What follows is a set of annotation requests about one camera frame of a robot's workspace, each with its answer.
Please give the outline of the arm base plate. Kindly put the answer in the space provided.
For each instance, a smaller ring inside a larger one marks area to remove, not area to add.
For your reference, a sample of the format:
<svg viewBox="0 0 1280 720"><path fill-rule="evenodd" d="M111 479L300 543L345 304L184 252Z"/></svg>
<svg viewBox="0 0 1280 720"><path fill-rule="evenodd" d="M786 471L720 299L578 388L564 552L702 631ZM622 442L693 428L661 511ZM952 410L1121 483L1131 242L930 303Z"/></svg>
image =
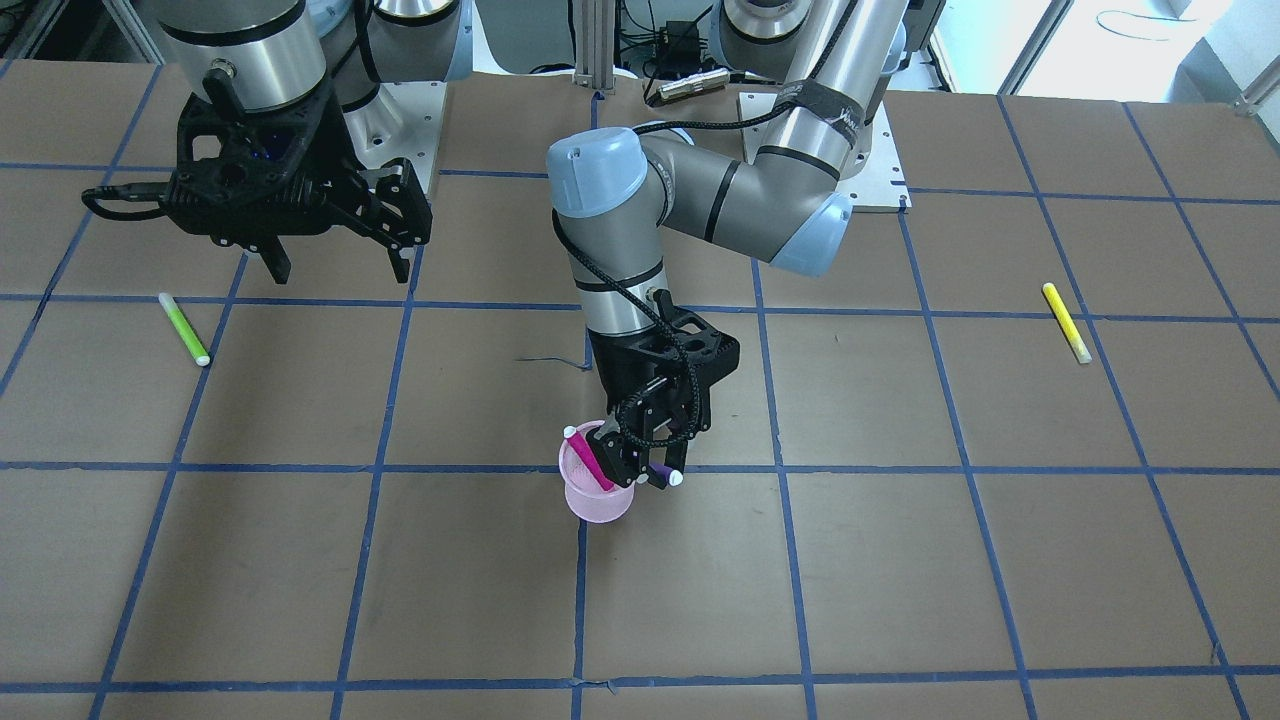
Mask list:
<svg viewBox="0 0 1280 720"><path fill-rule="evenodd" d="M739 115L742 119L758 117L768 110L774 101L774 92L739 92ZM758 149L764 141L763 126L742 129L744 156L754 161ZM882 102L876 113L872 129L861 133L859 152L851 154L842 168L836 191L846 193L859 213L897 213L910 209L908 179L890 126L887 102Z"/></svg>
<svg viewBox="0 0 1280 720"><path fill-rule="evenodd" d="M431 199L448 85L439 81L383 85L361 108L344 114L356 158L378 169L396 158L413 165Z"/></svg>

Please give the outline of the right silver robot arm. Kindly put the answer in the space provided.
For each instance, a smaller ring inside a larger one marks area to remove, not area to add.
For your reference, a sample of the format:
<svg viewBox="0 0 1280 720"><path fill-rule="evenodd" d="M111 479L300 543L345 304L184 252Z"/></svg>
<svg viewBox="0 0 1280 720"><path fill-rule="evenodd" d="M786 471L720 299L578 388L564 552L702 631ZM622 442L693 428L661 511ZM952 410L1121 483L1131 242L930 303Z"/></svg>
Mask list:
<svg viewBox="0 0 1280 720"><path fill-rule="evenodd" d="M283 237L343 227L387 251L399 283L428 243L422 126L393 96L474 68L471 1L161 1L156 19L191 95L168 181L84 191L147 202L284 284Z"/></svg>

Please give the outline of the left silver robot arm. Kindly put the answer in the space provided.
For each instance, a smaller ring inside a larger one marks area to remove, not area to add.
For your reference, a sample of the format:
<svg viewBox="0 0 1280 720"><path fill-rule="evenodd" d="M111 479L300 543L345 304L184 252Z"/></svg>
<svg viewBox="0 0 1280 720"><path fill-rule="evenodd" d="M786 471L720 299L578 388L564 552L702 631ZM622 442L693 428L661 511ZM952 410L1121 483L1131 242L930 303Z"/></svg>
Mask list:
<svg viewBox="0 0 1280 720"><path fill-rule="evenodd" d="M680 482L712 424L710 388L739 342L672 300L660 229L801 275L823 274L852 217L837 184L865 149L906 38L905 1L722 1L726 61L780 82L739 160L692 143L692 120L589 129L547 152L552 224L571 259L605 420L566 438L604 492Z"/></svg>

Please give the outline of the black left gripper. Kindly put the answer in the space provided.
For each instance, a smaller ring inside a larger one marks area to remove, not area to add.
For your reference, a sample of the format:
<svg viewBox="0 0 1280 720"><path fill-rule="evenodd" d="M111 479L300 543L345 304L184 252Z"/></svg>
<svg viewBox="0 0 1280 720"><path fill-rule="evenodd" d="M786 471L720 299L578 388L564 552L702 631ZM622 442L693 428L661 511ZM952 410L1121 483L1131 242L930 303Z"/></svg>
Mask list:
<svg viewBox="0 0 1280 720"><path fill-rule="evenodd" d="M657 302L657 315L636 334L588 332L611 415L593 430L593 455L620 488L685 482L694 439L710 428L710 387L739 368L741 343L731 334L671 300Z"/></svg>

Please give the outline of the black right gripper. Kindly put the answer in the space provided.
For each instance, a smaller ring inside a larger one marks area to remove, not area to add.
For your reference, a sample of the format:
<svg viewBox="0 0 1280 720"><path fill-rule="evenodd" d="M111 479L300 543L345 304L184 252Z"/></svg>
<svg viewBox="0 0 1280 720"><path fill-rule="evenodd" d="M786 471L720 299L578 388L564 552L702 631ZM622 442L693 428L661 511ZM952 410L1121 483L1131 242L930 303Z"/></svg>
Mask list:
<svg viewBox="0 0 1280 720"><path fill-rule="evenodd" d="M257 255L276 284L288 283L292 268L282 236L347 227L384 247L396 281L406 284L415 249L433 229L413 164L365 168L333 95L307 95L238 122L189 96L160 208L186 232Z"/></svg>

